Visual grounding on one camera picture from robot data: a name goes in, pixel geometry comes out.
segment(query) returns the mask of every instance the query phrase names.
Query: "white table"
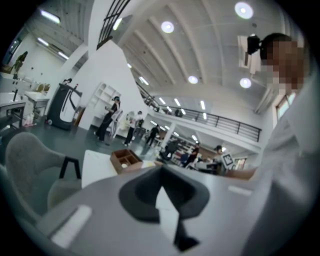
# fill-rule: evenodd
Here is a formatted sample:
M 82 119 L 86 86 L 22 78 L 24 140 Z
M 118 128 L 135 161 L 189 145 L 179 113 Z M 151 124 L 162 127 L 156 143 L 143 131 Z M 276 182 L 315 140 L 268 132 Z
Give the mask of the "white table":
M 81 187 L 85 188 L 91 183 L 117 176 L 109 154 L 103 154 L 92 150 L 86 150 L 84 153 L 82 166 Z M 153 161 L 143 161 L 141 168 L 155 166 Z

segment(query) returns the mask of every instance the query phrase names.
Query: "metal railing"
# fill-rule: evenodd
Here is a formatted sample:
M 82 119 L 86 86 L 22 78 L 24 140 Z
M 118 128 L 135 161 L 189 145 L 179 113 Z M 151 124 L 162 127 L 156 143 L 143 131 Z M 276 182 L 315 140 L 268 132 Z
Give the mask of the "metal railing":
M 204 118 L 204 112 L 184 108 L 185 114 L 182 113 L 181 108 L 170 106 L 172 112 L 167 109 L 167 106 L 160 106 L 167 115 L 180 117 L 187 120 L 192 120 L 197 123 L 201 123 L 207 126 L 219 128 L 221 130 L 228 131 L 233 134 L 241 135 L 249 140 L 258 142 L 260 137 L 260 128 L 252 125 L 235 121 L 223 116 L 206 113 L 206 119 Z
M 110 36 L 112 29 L 129 2 L 130 0 L 113 0 L 107 15 L 103 20 L 103 26 L 96 49 L 99 49 L 106 42 L 112 39 L 112 36 Z

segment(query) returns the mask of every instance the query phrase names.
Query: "black hair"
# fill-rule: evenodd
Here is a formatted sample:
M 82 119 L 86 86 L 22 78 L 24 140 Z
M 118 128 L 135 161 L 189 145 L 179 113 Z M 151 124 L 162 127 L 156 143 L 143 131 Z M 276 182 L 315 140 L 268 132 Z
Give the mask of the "black hair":
M 272 49 L 270 46 L 273 42 L 291 42 L 292 38 L 282 33 L 272 33 L 267 35 L 262 41 L 257 35 L 248 36 L 248 50 L 249 55 L 254 54 L 260 49 L 260 58 L 262 61 L 267 59 L 267 49 Z

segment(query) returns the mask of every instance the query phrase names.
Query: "ceiling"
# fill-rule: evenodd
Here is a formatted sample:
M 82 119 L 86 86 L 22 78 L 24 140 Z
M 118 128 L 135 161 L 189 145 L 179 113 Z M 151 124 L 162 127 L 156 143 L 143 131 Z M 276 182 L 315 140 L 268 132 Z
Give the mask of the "ceiling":
M 70 56 L 88 40 L 93 2 L 94 0 L 47 0 L 29 18 L 25 27 L 35 38 L 42 38 L 48 42 L 49 51 L 60 50 Z M 40 10 L 58 16 L 60 23 L 56 24 L 41 16 Z M 84 55 L 75 66 L 80 68 L 87 59 Z
M 240 67 L 238 36 L 257 34 L 260 38 L 281 32 L 281 13 L 272 1 L 249 2 L 254 14 L 240 18 L 235 12 L 237 0 L 173 0 L 135 28 L 121 46 L 138 83 L 151 95 L 167 96 L 168 102 L 178 98 L 184 108 L 195 109 L 192 95 L 179 98 L 179 91 L 188 90 L 189 76 L 198 78 L 198 98 L 204 87 L 223 87 L 227 92 L 243 98 L 254 110 L 266 91 L 266 78 L 259 71 L 253 75 L 252 86 L 243 89 L 241 78 L 250 78 L 248 68 Z M 174 24 L 172 33 L 164 33 L 161 24 Z M 144 77 L 149 85 L 139 81 Z M 168 97 L 170 89 L 174 95 Z M 203 95 L 210 101 L 208 94 Z

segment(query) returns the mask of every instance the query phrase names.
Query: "chair back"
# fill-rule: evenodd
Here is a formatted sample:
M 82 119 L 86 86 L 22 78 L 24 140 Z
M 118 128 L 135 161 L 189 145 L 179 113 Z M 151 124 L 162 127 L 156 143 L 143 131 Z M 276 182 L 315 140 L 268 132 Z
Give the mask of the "chair back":
M 13 186 L 26 200 L 37 175 L 48 168 L 61 167 L 65 157 L 47 148 L 35 135 L 21 132 L 8 143 L 5 165 Z

